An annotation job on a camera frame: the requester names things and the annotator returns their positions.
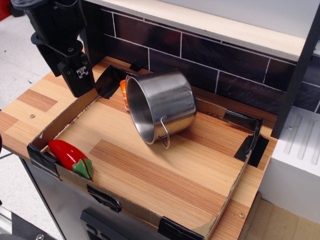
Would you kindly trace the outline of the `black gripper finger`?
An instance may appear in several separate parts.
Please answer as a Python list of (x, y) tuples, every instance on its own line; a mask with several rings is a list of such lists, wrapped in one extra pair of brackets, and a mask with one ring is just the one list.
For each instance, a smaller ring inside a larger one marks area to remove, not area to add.
[(74, 97), (79, 98), (95, 87), (92, 66), (84, 52), (62, 60), (57, 67)]
[(43, 43), (39, 43), (37, 45), (37, 49), (39, 50), (40, 54), (44, 58), (45, 62), (53, 72), (53, 74), (58, 77), (61, 75), (61, 71), (59, 69), (59, 64), (61, 62), (60, 57), (57, 55), (56, 51)]

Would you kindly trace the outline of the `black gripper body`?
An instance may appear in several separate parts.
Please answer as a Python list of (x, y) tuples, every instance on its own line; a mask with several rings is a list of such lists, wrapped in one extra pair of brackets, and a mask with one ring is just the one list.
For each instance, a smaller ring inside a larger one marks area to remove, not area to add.
[(28, 16), (35, 30), (34, 45), (52, 47), (61, 61), (82, 52), (78, 35), (87, 23), (80, 0), (13, 0), (12, 5)]

